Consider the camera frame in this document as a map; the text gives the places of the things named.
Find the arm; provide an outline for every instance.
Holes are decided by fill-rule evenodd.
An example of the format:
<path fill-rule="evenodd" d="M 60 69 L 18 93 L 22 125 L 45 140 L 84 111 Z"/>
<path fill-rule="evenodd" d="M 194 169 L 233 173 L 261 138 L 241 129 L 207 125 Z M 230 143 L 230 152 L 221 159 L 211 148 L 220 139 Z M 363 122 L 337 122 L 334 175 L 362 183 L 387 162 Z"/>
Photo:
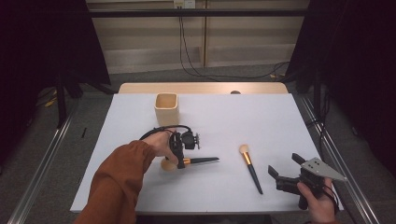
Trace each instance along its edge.
<path fill-rule="evenodd" d="M 330 178 L 325 178 L 326 190 L 329 195 L 332 195 L 332 180 Z M 339 222 L 335 220 L 334 214 L 334 204 L 332 200 L 326 196 L 322 195 L 320 198 L 315 198 L 311 190 L 307 185 L 300 182 L 297 184 L 299 191 L 305 196 L 308 201 L 309 216 L 311 217 L 312 224 L 338 224 Z"/>
<path fill-rule="evenodd" d="M 168 141 L 168 132 L 162 132 L 116 148 L 93 176 L 87 205 L 75 223 L 135 223 L 143 175 L 154 157 L 167 156 L 177 163 Z"/>

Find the makeup brush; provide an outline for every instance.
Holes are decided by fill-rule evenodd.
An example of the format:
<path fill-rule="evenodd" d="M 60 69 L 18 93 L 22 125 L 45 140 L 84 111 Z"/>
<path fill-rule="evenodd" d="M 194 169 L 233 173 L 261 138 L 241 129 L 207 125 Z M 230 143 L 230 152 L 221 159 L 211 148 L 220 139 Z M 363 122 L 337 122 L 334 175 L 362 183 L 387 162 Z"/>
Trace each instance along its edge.
<path fill-rule="evenodd" d="M 257 178 L 256 172 L 254 171 L 253 164 L 248 155 L 248 145 L 242 145 L 239 147 L 239 152 L 244 156 L 245 162 L 247 163 L 247 168 L 250 171 L 251 177 L 253 177 L 254 183 L 256 184 L 257 190 L 262 194 L 262 187 L 260 186 L 259 179 Z"/>

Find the wall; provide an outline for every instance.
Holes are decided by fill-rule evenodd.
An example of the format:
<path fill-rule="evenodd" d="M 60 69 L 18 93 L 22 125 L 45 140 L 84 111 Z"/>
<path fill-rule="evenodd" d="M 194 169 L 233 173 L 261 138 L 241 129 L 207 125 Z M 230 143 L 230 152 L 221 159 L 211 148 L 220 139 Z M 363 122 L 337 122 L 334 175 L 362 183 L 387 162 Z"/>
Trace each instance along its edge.
<path fill-rule="evenodd" d="M 196 0 L 196 8 L 306 8 L 308 0 Z M 87 0 L 89 9 L 173 8 L 173 1 Z M 194 67 L 279 63 L 289 61 L 302 17 L 183 18 Z M 179 18 L 92 19 L 110 74 L 180 65 Z M 182 47 L 182 60 L 189 61 Z"/>

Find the hand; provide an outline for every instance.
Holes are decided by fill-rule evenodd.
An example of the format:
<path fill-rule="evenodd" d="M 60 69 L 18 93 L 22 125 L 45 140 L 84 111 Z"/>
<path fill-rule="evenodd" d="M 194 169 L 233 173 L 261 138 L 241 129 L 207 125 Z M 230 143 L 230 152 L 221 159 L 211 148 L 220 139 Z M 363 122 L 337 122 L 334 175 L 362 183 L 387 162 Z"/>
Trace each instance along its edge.
<path fill-rule="evenodd" d="M 329 195 L 333 196 L 331 191 L 332 180 L 330 178 L 325 178 L 324 184 L 328 187 L 324 187 L 324 190 L 329 193 Z M 320 198 L 315 198 L 311 189 L 302 182 L 297 184 L 297 188 L 308 201 L 309 216 L 311 216 L 312 222 L 335 221 L 334 204 L 328 196 L 323 194 Z"/>
<path fill-rule="evenodd" d="M 167 129 L 168 131 L 158 132 L 143 139 L 144 142 L 149 144 L 155 151 L 155 156 L 165 156 L 174 164 L 178 164 L 178 159 L 169 147 L 169 137 L 176 129 Z"/>

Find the brush bristles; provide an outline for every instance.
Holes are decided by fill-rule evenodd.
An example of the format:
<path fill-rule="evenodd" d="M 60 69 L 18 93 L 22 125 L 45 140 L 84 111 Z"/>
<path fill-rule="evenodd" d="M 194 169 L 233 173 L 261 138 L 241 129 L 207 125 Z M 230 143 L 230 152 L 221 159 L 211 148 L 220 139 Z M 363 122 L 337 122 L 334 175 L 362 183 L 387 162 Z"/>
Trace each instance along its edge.
<path fill-rule="evenodd" d="M 240 153 L 245 153 L 245 152 L 248 152 L 248 145 L 242 145 L 242 146 L 240 146 L 239 147 L 239 152 Z"/>

